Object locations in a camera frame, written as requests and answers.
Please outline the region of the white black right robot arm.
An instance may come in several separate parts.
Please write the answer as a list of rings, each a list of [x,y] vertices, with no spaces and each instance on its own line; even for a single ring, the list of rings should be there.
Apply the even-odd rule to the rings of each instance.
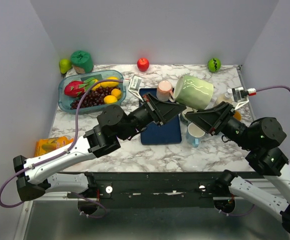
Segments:
[[[234,114],[234,106],[222,102],[185,116],[206,133],[222,133],[248,151],[246,160],[252,169],[271,182],[283,197],[269,194],[229,170],[215,180],[214,190],[221,196],[231,193],[250,201],[274,216],[290,234],[290,160],[279,148],[287,135],[274,117],[260,118],[246,126]]]

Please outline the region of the grey blue faceted mug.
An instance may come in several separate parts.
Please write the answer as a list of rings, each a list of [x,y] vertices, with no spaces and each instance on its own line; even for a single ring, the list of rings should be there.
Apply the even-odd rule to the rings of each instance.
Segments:
[[[186,107],[186,109],[180,113],[180,116],[179,116],[180,122],[182,122],[184,125],[188,126],[190,124],[190,121],[185,117],[185,115],[186,115],[186,113],[192,112],[192,111],[193,111],[192,108]]]

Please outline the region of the light blue faceted mug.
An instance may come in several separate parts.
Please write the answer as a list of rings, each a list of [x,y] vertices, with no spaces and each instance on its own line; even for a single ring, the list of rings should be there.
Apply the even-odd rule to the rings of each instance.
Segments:
[[[187,126],[186,140],[192,147],[197,148],[201,142],[201,138],[205,135],[205,132],[196,126],[194,123],[190,123]]]

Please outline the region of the pink mug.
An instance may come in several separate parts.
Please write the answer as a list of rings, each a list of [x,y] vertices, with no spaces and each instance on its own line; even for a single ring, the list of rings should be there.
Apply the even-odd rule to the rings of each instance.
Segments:
[[[175,102],[174,96],[173,96],[173,86],[172,84],[167,80],[162,80],[159,82],[157,86],[157,92],[156,96],[157,99],[163,102],[170,101]]]

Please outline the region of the green mug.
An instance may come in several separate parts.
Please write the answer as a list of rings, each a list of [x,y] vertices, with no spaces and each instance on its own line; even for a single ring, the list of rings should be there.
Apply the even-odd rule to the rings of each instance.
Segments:
[[[210,103],[213,93],[212,83],[191,75],[184,75],[177,81],[170,100],[195,110],[204,110]]]

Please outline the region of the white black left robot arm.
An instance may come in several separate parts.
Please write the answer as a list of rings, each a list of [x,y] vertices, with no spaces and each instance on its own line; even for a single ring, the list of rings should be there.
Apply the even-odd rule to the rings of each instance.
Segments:
[[[38,157],[15,157],[13,165],[20,199],[23,202],[35,200],[49,192],[93,196],[96,186],[85,174],[68,175],[61,170],[108,155],[120,148],[120,140],[131,140],[150,123],[162,126],[186,108],[182,104],[160,101],[150,93],[144,98],[144,103],[130,114],[116,104],[108,105],[97,117],[98,124],[71,144]]]

